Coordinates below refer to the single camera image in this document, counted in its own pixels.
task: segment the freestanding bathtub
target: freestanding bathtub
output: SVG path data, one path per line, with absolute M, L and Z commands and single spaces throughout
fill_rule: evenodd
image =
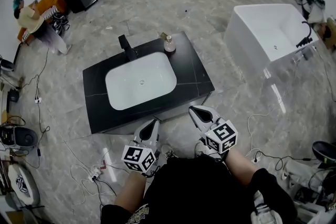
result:
M 290 4 L 258 4 L 234 7 L 224 42 L 246 80 L 265 69 L 270 62 L 318 41 L 297 48 L 309 34 L 309 27 L 299 11 Z

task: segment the black shirt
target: black shirt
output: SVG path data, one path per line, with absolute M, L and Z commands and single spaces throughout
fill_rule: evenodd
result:
M 257 191 L 283 223 L 294 223 L 297 212 L 291 198 L 265 169 L 256 171 L 246 188 L 209 156 L 169 158 L 134 214 L 106 205 L 101 223 L 250 223 Z

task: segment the black marble countertop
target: black marble countertop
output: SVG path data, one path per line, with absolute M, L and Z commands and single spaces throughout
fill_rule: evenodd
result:
M 196 51 L 185 32 L 173 34 L 176 51 L 167 54 L 177 78 L 175 89 L 161 97 L 133 106 L 125 110 L 115 110 L 107 94 L 106 74 L 113 68 L 129 62 L 125 52 L 112 56 L 83 71 L 86 108 L 91 133 L 112 130 L 141 118 L 175 108 L 204 97 L 215 90 Z M 138 58 L 160 51 L 164 41 L 156 39 L 139 45 L 134 49 Z

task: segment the teal hair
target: teal hair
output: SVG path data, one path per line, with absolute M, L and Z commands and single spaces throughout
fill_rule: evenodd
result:
M 21 1 L 22 0 L 13 0 L 13 10 L 16 10 L 17 8 L 19 8 Z

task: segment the marble floor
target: marble floor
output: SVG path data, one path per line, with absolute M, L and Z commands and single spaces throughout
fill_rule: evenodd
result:
M 118 36 L 123 34 L 134 47 L 158 38 L 163 31 L 167 34 L 185 31 L 216 89 L 206 105 L 233 122 L 239 131 L 237 147 L 243 154 L 250 150 L 248 117 L 267 114 L 273 108 L 267 117 L 250 119 L 253 147 L 265 154 L 310 157 L 313 141 L 334 141 L 336 104 L 331 99 L 323 62 L 316 51 L 313 50 L 313 57 L 308 61 L 301 58 L 297 67 L 292 58 L 285 58 L 270 65 L 267 76 L 261 73 L 253 81 L 246 81 L 223 43 L 233 7 L 257 3 L 293 3 L 293 0 L 99 0 L 86 12 L 69 15 L 71 26 L 64 39 L 73 44 L 72 49 L 66 56 L 49 53 L 39 82 L 41 125 L 42 128 L 50 126 L 40 144 L 40 167 L 26 165 L 39 188 L 41 204 L 54 223 L 99 223 L 97 187 L 83 181 L 91 192 L 91 195 L 84 192 L 83 202 L 82 190 L 71 174 L 78 182 L 88 175 L 74 165 L 80 163 L 67 146 L 89 167 L 100 164 L 102 149 L 110 148 L 115 166 L 124 167 L 120 157 L 130 136 L 91 135 L 82 78 L 83 69 L 121 52 Z M 326 62 L 336 93 L 336 64 L 323 44 L 318 44 L 317 49 Z M 23 46 L 17 59 L 17 72 L 28 82 L 42 70 L 46 54 L 47 48 L 38 40 L 29 47 Z M 18 103 L 11 104 L 11 110 L 38 132 L 35 86 L 34 81 L 25 87 Z M 188 116 L 162 124 L 160 135 L 160 142 L 169 143 L 181 157 L 192 157 L 199 139 L 198 130 Z M 26 161 L 38 165 L 36 150 Z M 275 163 L 263 157 L 258 165 L 279 175 Z M 118 193 L 127 173 L 115 171 L 117 182 L 112 182 L 107 173 L 102 178 Z M 102 202 L 112 203 L 114 195 L 106 186 L 101 188 L 106 192 L 101 196 Z

